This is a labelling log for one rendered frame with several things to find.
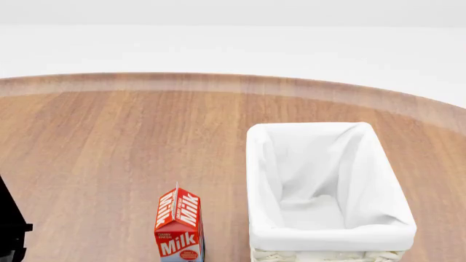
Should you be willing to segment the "red milk carton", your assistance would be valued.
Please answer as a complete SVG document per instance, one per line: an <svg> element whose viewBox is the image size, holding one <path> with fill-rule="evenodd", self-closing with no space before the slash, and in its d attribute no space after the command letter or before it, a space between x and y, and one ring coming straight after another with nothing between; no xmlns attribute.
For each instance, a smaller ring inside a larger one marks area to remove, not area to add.
<svg viewBox="0 0 466 262"><path fill-rule="evenodd" d="M161 196L154 237L161 262L205 262L200 198L181 187Z"/></svg>

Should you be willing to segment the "white cloth-lined wicker basket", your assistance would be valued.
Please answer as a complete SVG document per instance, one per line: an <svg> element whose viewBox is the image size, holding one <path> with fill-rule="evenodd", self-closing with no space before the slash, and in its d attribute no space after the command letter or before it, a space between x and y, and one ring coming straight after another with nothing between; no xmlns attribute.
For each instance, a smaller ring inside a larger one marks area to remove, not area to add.
<svg viewBox="0 0 466 262"><path fill-rule="evenodd" d="M251 262L400 262L416 224L372 126L257 124L247 132Z"/></svg>

